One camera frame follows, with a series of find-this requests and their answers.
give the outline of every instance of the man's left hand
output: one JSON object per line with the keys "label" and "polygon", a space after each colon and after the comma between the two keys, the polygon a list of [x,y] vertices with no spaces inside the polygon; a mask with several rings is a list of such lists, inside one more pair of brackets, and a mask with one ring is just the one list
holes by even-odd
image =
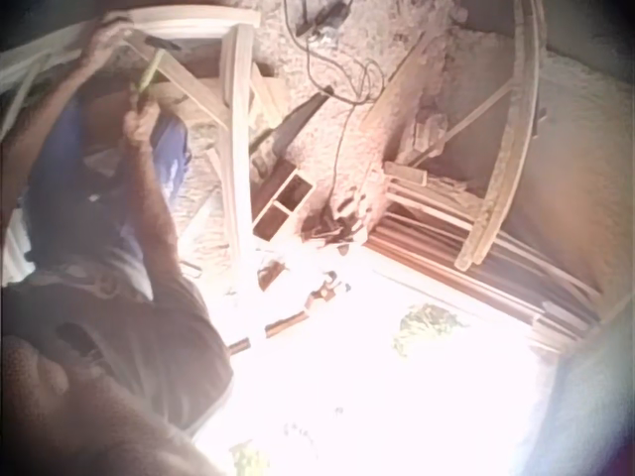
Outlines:
{"label": "man's left hand", "polygon": [[132,22],[125,18],[102,22],[81,55],[80,68],[86,74],[94,74],[106,64],[121,41],[130,35],[132,29]]}

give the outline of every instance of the hammer head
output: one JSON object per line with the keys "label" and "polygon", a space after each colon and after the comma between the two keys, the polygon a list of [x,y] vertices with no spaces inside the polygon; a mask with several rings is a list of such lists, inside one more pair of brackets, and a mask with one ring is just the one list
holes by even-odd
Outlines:
{"label": "hammer head", "polygon": [[179,52],[181,50],[181,47],[179,45],[158,37],[147,36],[146,44],[157,49],[167,50],[169,52]]}

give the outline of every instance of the dark shirt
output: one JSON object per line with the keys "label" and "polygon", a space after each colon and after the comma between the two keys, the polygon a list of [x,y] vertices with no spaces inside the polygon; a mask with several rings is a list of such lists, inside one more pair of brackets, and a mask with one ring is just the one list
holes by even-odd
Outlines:
{"label": "dark shirt", "polygon": [[193,435],[230,393],[226,347],[183,277],[149,299],[96,263],[37,270],[2,290],[2,334],[61,362],[72,348],[176,427]]}

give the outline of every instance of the forearm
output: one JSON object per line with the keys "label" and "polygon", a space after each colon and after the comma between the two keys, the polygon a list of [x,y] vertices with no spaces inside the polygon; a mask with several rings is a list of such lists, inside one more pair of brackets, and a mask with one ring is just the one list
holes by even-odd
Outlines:
{"label": "forearm", "polygon": [[180,273],[177,229],[155,174],[152,146],[128,144],[127,154],[132,223],[151,281],[155,273]]}
{"label": "forearm", "polygon": [[16,127],[2,145],[2,244],[11,213],[27,184],[33,163],[68,101],[90,73],[79,67],[61,81],[43,100],[22,112]]}

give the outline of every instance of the hand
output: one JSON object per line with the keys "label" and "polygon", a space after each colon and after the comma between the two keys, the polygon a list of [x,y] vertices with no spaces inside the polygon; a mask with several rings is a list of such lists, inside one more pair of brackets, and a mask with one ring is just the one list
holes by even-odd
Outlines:
{"label": "hand", "polygon": [[119,47],[121,41],[132,33],[133,24],[126,18],[113,18],[102,21],[92,35],[88,46],[79,60],[80,69],[87,74],[94,74],[102,68]]}
{"label": "hand", "polygon": [[139,110],[139,94],[133,89],[130,93],[130,111],[123,118],[123,132],[129,145],[143,147],[150,145],[152,130],[159,118],[159,104],[148,97]]}

